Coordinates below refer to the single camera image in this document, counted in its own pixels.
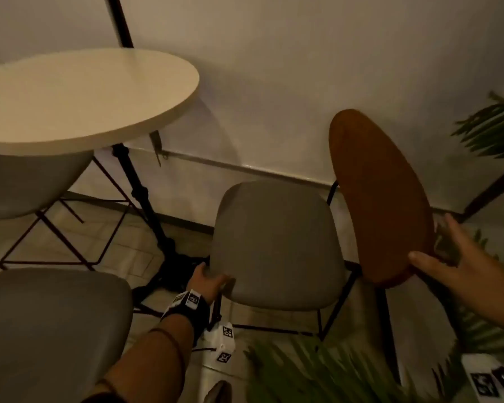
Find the person's left hand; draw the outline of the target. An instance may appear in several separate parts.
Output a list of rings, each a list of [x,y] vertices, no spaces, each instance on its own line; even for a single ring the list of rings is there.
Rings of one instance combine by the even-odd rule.
[[[218,297],[218,295],[221,292],[214,292],[212,285],[211,285],[211,280],[218,276],[209,276],[207,274],[208,267],[206,263],[201,263],[195,267],[194,273],[192,274],[192,277],[188,281],[187,284],[187,291],[196,291],[199,293],[202,298],[205,299],[206,303],[210,306],[213,304],[215,299]]]

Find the person's right hand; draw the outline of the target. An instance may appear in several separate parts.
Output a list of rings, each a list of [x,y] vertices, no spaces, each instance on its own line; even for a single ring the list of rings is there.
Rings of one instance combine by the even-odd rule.
[[[450,215],[444,221],[460,254],[445,285],[464,305],[504,329],[504,265],[488,255]]]

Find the grey chair with brown backrest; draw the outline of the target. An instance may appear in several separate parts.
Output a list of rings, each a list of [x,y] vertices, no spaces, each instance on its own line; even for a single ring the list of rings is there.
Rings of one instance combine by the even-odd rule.
[[[433,211],[402,152],[362,112],[334,115],[329,152],[336,179],[327,200],[288,182],[241,182],[226,191],[209,262],[234,281],[215,298],[208,330],[221,325],[225,296],[266,310],[316,311],[323,341],[362,277],[375,288],[383,351],[400,382],[384,290],[415,273],[410,251],[433,251]]]

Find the person's left forearm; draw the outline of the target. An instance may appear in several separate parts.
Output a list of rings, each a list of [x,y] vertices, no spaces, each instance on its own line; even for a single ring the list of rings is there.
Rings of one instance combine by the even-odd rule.
[[[138,340],[81,403],[177,403],[184,389],[194,331],[174,314]]]

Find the dark slanted wooden bar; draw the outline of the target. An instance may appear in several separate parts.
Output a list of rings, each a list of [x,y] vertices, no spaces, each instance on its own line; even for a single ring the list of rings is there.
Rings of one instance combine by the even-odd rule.
[[[490,186],[482,191],[474,198],[464,209],[461,216],[458,217],[458,222],[463,223],[476,215],[480,210],[483,210],[487,205],[504,194],[504,174],[496,179]]]

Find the green palm leaves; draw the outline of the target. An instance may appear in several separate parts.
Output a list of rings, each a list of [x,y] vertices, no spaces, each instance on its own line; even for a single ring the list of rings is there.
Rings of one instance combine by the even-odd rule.
[[[478,157],[504,159],[504,97],[490,91],[491,104],[456,122],[452,137]]]

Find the grey cushioned chair seat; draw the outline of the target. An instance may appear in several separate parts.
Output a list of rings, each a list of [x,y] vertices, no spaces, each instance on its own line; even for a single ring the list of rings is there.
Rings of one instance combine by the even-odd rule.
[[[0,403],[80,403],[121,357],[132,291],[105,272],[0,272]]]

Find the black slanted pole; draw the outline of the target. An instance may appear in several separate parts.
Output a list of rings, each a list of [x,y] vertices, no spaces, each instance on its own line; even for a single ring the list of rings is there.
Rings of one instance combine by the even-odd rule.
[[[105,1],[120,46],[122,48],[133,49],[134,44],[130,35],[125,13],[121,5],[121,0]]]

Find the round white table black pedestal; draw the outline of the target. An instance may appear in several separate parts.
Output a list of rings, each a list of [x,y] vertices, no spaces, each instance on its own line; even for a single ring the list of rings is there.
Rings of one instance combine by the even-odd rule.
[[[199,82],[189,61],[144,49],[63,51],[0,64],[0,155],[54,156],[112,147],[141,206],[136,212],[164,254],[155,276],[133,290],[135,313],[160,317],[143,300],[159,286],[183,289],[195,266],[208,262],[176,251],[124,145],[182,115]]]

